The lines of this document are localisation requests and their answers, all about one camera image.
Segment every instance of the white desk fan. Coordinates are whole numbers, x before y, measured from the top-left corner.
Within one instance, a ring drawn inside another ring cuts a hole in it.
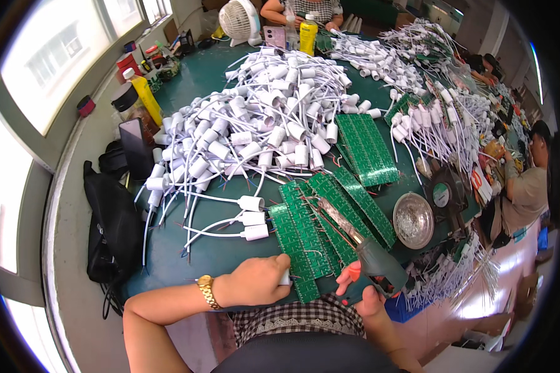
[[[231,47],[246,41],[252,47],[261,44],[259,16],[251,1],[230,0],[220,10],[218,19],[224,33],[232,38]]]

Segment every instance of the pink phone case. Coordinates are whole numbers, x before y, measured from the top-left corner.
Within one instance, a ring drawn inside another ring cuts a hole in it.
[[[263,26],[266,45],[286,49],[286,32],[284,27]]]

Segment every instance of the black backpack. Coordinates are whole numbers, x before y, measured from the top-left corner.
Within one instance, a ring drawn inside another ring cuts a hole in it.
[[[108,317],[111,306],[122,316],[120,286],[141,264],[141,212],[135,209],[132,194],[113,177],[96,173],[89,160],[83,165],[83,179],[93,211],[87,275],[104,292],[102,317]]]

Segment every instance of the checkered skirt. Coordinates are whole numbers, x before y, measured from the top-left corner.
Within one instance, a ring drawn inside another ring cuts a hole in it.
[[[311,14],[317,12],[315,20],[324,25],[334,18],[335,14],[342,14],[342,6],[340,0],[321,0],[320,2],[312,2],[307,0],[280,0],[280,4],[286,9],[286,5],[292,4],[294,12],[303,11]]]
[[[363,320],[352,307],[345,307],[335,293],[309,303],[292,302],[264,309],[237,312],[233,317],[236,346],[260,335],[293,332],[364,334]]]

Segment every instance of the smartphone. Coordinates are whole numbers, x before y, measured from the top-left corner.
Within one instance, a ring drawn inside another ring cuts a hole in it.
[[[153,169],[153,146],[143,136],[140,118],[120,123],[120,142],[125,152],[127,166],[133,180],[146,180]]]
[[[265,41],[268,47],[287,48],[284,27],[263,26],[263,34],[265,35]]]

